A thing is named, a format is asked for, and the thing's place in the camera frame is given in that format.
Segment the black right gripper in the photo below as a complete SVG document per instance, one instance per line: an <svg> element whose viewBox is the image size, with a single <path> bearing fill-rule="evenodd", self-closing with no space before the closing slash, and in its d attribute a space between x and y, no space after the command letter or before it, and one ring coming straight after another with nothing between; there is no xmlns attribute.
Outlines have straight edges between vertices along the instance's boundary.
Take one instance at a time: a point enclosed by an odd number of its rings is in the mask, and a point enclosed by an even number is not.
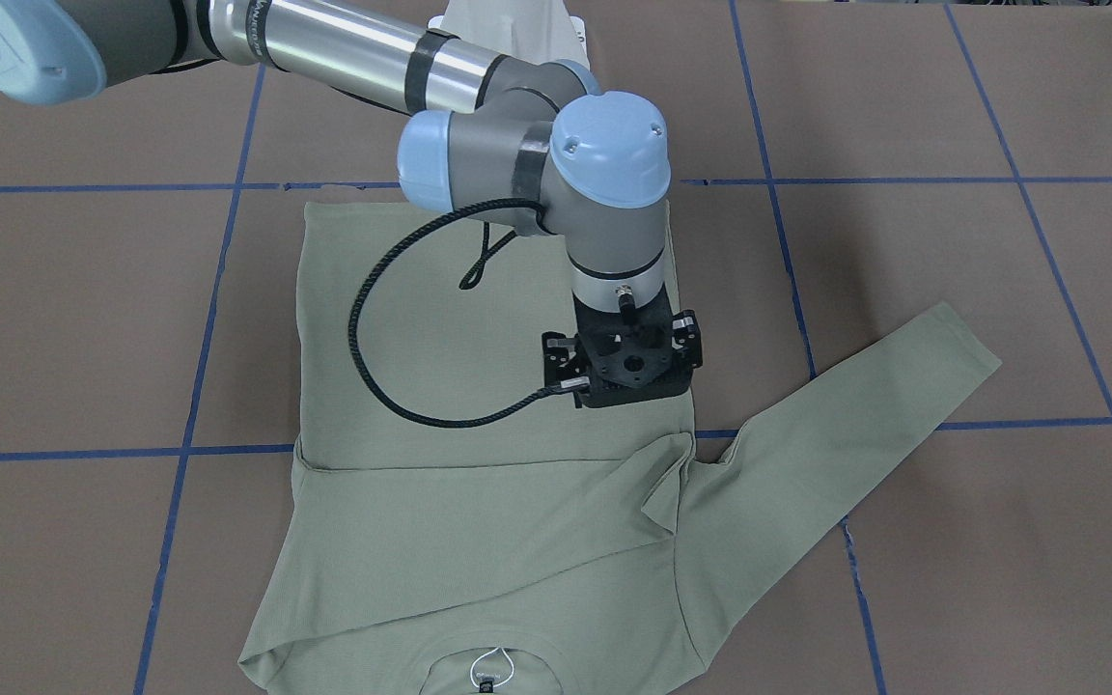
<svg viewBox="0 0 1112 695"><path fill-rule="evenodd" d="M544 387L570 393L577 408L606 408L687 395L703 365L696 312L648 302L600 312L574 302L577 332L542 334Z"/></svg>

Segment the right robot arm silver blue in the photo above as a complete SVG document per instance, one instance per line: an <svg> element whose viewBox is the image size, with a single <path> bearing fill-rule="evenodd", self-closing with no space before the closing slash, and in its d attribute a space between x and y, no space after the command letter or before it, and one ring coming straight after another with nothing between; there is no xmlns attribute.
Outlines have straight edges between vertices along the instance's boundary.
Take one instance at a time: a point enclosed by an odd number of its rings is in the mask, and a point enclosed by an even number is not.
<svg viewBox="0 0 1112 695"><path fill-rule="evenodd" d="M668 298L668 127L647 98L604 91L570 59L535 64L348 1L0 1L0 93L24 105L219 61L304 76L407 118L399 185L435 219L367 274L346 328L354 369L389 410L446 426L393 401L368 370L368 295L403 252L463 219L508 226L510 238L560 235L570 264L574 335L543 334L542 390L483 424L560 393L600 408L688 391L699 326Z"/></svg>

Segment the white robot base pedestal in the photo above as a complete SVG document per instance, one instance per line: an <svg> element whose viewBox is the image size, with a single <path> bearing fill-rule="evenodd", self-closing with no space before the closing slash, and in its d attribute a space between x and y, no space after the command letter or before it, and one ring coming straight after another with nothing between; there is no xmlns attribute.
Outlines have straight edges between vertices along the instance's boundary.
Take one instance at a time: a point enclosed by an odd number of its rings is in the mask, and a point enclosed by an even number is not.
<svg viewBox="0 0 1112 695"><path fill-rule="evenodd" d="M533 64L590 69L586 26L564 1L449 1L427 26Z"/></svg>

